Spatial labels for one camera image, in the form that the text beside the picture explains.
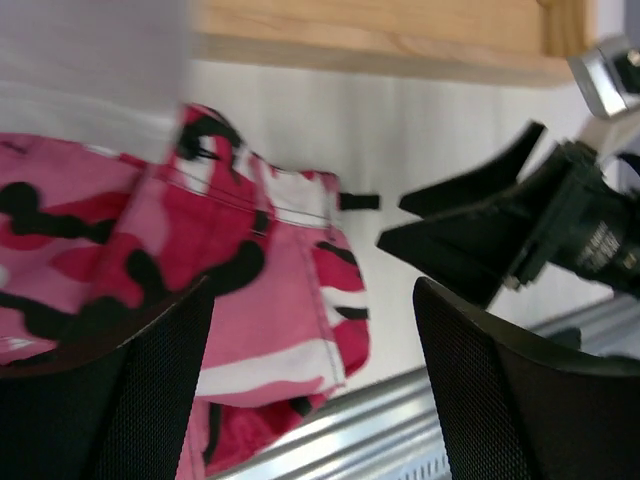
silver metal rail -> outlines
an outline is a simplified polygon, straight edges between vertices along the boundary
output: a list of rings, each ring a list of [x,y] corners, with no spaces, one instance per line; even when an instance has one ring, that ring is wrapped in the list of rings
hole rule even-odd
[[[534,329],[582,331],[592,354],[640,356],[640,303],[617,297]],[[450,478],[425,368],[338,397],[305,425],[216,480],[434,480]]]

wooden frame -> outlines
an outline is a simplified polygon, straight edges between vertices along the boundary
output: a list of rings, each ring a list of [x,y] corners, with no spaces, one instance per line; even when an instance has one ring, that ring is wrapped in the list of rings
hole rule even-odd
[[[594,0],[195,0],[196,56],[490,84],[571,80]]]

black strap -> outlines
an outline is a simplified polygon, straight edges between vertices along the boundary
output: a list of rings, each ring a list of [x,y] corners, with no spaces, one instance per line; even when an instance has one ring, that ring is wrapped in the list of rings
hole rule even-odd
[[[340,193],[340,210],[380,210],[380,195]]]

white wall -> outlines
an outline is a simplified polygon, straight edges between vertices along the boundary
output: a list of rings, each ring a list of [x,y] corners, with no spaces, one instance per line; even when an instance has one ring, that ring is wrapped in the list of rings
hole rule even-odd
[[[601,0],[599,32],[621,30],[622,3]],[[411,218],[396,208],[399,196],[472,168],[529,119],[550,130],[540,159],[587,116],[573,86],[536,91],[211,62],[193,68],[192,100],[223,111],[267,159],[332,170],[348,190],[383,195],[381,212],[344,218],[370,292],[373,340],[371,360],[349,389],[424,362],[411,306],[420,274],[375,248],[381,230]],[[492,310],[531,325],[609,294],[549,267],[534,286],[503,292]]]

stitching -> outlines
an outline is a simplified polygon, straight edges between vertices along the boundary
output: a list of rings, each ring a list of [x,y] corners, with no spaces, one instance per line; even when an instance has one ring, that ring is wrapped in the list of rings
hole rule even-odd
[[[319,298],[319,293],[320,293],[320,285],[318,284],[318,282],[316,282],[315,280],[317,279],[316,276],[314,275],[314,271],[315,267],[313,265],[313,261],[309,260],[309,256],[308,256],[308,251],[306,250],[306,242],[304,242],[304,240],[301,238],[302,233],[301,231],[298,230],[294,230],[294,236],[293,238],[295,238],[296,243],[298,244],[298,249],[300,251],[300,254],[302,256],[302,261],[304,263],[305,266],[305,273],[307,275],[307,281],[309,286],[311,287],[311,298],[313,300],[313,302],[315,303],[315,317],[316,317],[316,323],[318,325],[318,330],[320,331],[320,334],[322,335],[322,339],[325,340],[324,343],[324,347],[325,350],[327,351],[327,357],[329,358],[329,363],[331,364],[331,372],[333,373],[333,381],[335,385],[339,385],[341,382],[338,379],[338,369],[336,367],[336,364],[334,362],[333,356],[331,355],[331,350],[329,349],[329,344],[328,341],[332,340],[335,343],[335,338],[332,338],[333,335],[331,332],[331,330],[329,329],[328,333],[327,333],[327,329],[325,328],[325,322],[323,322],[323,320],[326,320],[326,312],[325,312],[325,308],[324,308],[324,302],[322,301],[321,298]]]
[[[181,170],[178,170],[177,168],[175,168],[173,166],[170,166],[170,168],[172,170],[174,170],[175,172],[181,174],[181,175],[185,175],[185,176],[187,176],[189,178],[193,178],[194,180],[200,182],[202,185],[206,184],[207,186],[211,187],[215,192],[219,192],[221,194],[224,194],[225,196],[229,196],[229,197],[233,198],[234,200],[237,200],[239,203],[242,203],[244,205],[239,205],[239,204],[233,203],[233,202],[231,202],[231,201],[229,201],[227,199],[224,199],[222,196],[215,195],[213,193],[198,192],[198,191],[192,189],[191,187],[189,187],[188,185],[180,185],[177,182],[175,182],[174,180],[170,179],[165,174],[159,174],[159,180],[162,180],[162,181],[164,181],[164,182],[166,182],[168,184],[171,184],[173,186],[176,186],[178,188],[182,188],[184,190],[187,190],[187,191],[189,191],[189,192],[191,192],[191,193],[193,193],[195,195],[198,195],[198,196],[201,196],[201,197],[210,198],[210,199],[218,201],[218,202],[220,202],[220,203],[222,203],[224,205],[227,205],[229,207],[235,207],[235,208],[237,208],[239,210],[243,210],[245,212],[253,212],[256,209],[255,202],[252,202],[250,200],[242,198],[242,197],[238,196],[237,194],[235,194],[233,192],[230,192],[228,190],[223,190],[221,188],[215,187],[215,186],[211,185],[210,182],[205,182],[203,180],[200,180],[199,178],[194,177],[193,175],[190,175],[188,173],[182,172]],[[294,209],[291,209],[291,208],[283,208],[283,207],[277,207],[277,210],[282,210],[284,212],[290,212],[290,213],[297,213],[297,214],[299,214],[301,216],[317,218],[317,219],[326,220],[327,222],[329,222],[329,218],[324,216],[324,215],[316,215],[316,214],[309,213],[309,212],[303,212],[303,211],[300,211],[300,210],[294,210]],[[289,225],[296,225],[296,226],[299,226],[299,227],[326,228],[326,225],[318,227],[317,225],[309,225],[307,223],[295,222],[295,221],[292,221],[292,220],[278,219],[278,221],[280,221],[282,223],[289,224]]]

